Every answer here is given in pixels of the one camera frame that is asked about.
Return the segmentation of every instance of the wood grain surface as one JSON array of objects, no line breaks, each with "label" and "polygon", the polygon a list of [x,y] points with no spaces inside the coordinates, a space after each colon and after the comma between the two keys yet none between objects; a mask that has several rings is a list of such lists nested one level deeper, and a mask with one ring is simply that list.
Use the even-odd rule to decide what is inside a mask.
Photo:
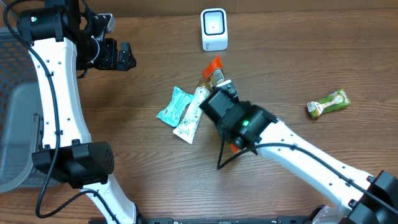
[{"label": "wood grain surface", "polygon": [[[93,141],[108,141],[114,173],[146,217],[264,218],[308,215],[328,200],[278,163],[245,155],[216,171],[220,138],[202,117],[189,145],[156,118],[179,86],[193,93],[220,54],[242,100],[265,107],[301,137],[359,169],[398,176],[398,10],[273,12],[228,17],[229,46],[201,49],[198,16],[119,18],[137,68],[90,70],[79,80]],[[344,88],[347,109],[308,118],[309,101]],[[40,189],[0,195],[0,223],[86,223],[101,218],[86,197],[47,220],[34,215]],[[42,213],[77,190],[48,189]]]}]

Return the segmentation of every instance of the black cable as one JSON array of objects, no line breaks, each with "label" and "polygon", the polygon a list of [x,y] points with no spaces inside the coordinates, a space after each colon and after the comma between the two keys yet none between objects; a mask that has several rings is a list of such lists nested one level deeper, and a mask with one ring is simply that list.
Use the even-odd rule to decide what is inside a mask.
[{"label": "black cable", "polygon": [[91,8],[88,6],[86,0],[81,0],[83,2],[83,4],[85,5],[86,9],[91,11],[94,15],[97,15],[97,13],[95,13],[94,11],[91,10]]},{"label": "black cable", "polygon": [[217,170],[221,169],[220,168],[220,162],[221,162],[221,159],[223,158],[223,153],[224,153],[224,143],[225,143],[225,138],[226,138],[225,133],[222,135],[221,138],[222,138],[222,140],[221,140],[221,149],[220,149],[220,155],[218,156]]},{"label": "black cable", "polygon": [[48,215],[48,217],[51,217],[55,214],[57,214],[59,211],[61,211],[63,208],[65,208],[67,205],[69,205],[71,202],[73,202],[74,200],[76,200],[78,197],[84,195],[84,194],[93,194],[95,197],[98,197],[98,199],[102,202],[102,204],[104,205],[104,208],[106,209],[106,211],[109,213],[109,215],[112,217],[112,221],[115,221],[116,224],[120,224],[118,219],[116,219],[116,216],[112,213],[111,209],[108,207],[108,205],[106,204],[104,198],[95,190],[85,190],[82,191],[78,194],[76,194],[75,196],[73,196],[72,198],[70,198],[69,200],[67,200],[65,203],[63,203],[61,206],[59,206],[57,209],[55,209],[54,211],[46,214]]},{"label": "black cable", "polygon": [[80,192],[78,194],[76,194],[75,196],[73,196],[71,199],[67,200],[64,204],[62,204],[61,206],[59,206],[57,209],[55,209],[54,211],[42,215],[40,214],[40,207],[43,201],[43,197],[44,197],[44,193],[45,190],[47,189],[47,186],[49,184],[50,178],[51,178],[51,174],[52,171],[55,167],[55,163],[57,162],[58,159],[58,152],[59,152],[59,147],[60,147],[60,124],[59,124],[59,114],[58,114],[58,104],[57,104],[57,97],[55,95],[55,89],[54,89],[54,84],[52,81],[52,73],[49,72],[49,69],[47,68],[46,64],[44,63],[44,61],[42,60],[42,58],[38,55],[38,53],[31,47],[29,46],[24,39],[16,32],[14,31],[14,29],[11,27],[9,21],[8,21],[8,12],[10,11],[10,9],[12,7],[14,7],[16,4],[19,4],[21,2],[26,2],[26,1],[30,1],[30,0],[15,0],[14,2],[10,3],[4,10],[3,13],[3,20],[5,25],[7,26],[7,28],[9,29],[9,31],[11,32],[11,34],[27,49],[31,52],[31,54],[33,56],[35,56],[35,58],[39,61],[40,65],[42,66],[42,68],[44,69],[45,75],[47,77],[47,80],[49,81],[49,86],[50,86],[50,91],[51,91],[51,96],[52,96],[52,103],[53,103],[53,109],[54,109],[54,120],[55,120],[55,135],[56,135],[56,140],[55,140],[55,152],[53,155],[53,161],[50,165],[50,169],[45,177],[44,180],[44,184],[42,187],[42,190],[40,192],[39,198],[37,199],[37,204],[36,204],[36,216],[39,218],[48,218],[51,217],[52,215],[58,213],[60,210],[62,210],[63,208],[65,208],[68,204],[70,204],[72,201],[74,201],[76,198],[80,197],[83,194],[87,194],[87,193],[92,193],[95,197],[98,197],[99,200],[102,202],[102,204],[104,205],[106,211],[109,213],[109,215],[112,217],[112,220],[114,220],[117,224],[120,224],[119,221],[116,219],[116,216],[114,214],[112,214],[111,210],[109,209],[108,205],[106,204],[106,202],[104,201],[104,199],[101,197],[101,195],[94,191],[94,190],[85,190],[83,192]]},{"label": "black cable", "polygon": [[247,152],[251,152],[252,150],[255,150],[255,149],[258,149],[258,148],[261,148],[261,147],[284,147],[284,148],[289,148],[290,150],[298,150],[298,151],[310,156],[312,159],[315,159],[317,162],[319,162],[320,164],[325,166],[327,169],[332,171],[332,173],[336,174],[339,178],[343,179],[347,184],[352,185],[354,188],[358,189],[360,192],[362,192],[363,194],[365,194],[369,198],[371,198],[374,201],[376,201],[377,203],[380,203],[381,205],[385,206],[392,213],[398,215],[398,211],[395,208],[393,208],[392,206],[390,206],[389,204],[387,204],[383,200],[379,199],[378,197],[374,196],[373,194],[369,193],[367,190],[363,189],[358,184],[355,184],[351,179],[345,177],[341,172],[338,172],[335,168],[333,168],[331,165],[327,164],[325,161],[323,161],[320,158],[318,158],[316,155],[314,155],[311,152],[308,152],[307,150],[305,150],[305,149],[303,149],[301,147],[298,147],[296,145],[277,143],[277,142],[275,142],[275,143],[258,144],[258,145],[254,146],[254,147],[251,147],[249,149],[244,149],[244,150],[238,152],[237,154],[233,155],[232,157],[227,159],[224,163],[222,163],[222,165],[220,165],[219,168],[220,169],[223,168],[226,164],[228,164],[232,160],[236,159],[240,155],[245,154]]},{"label": "black cable", "polygon": [[88,71],[88,68],[86,66],[85,71],[81,75],[79,75],[77,78],[84,78],[87,75],[87,71]]}]

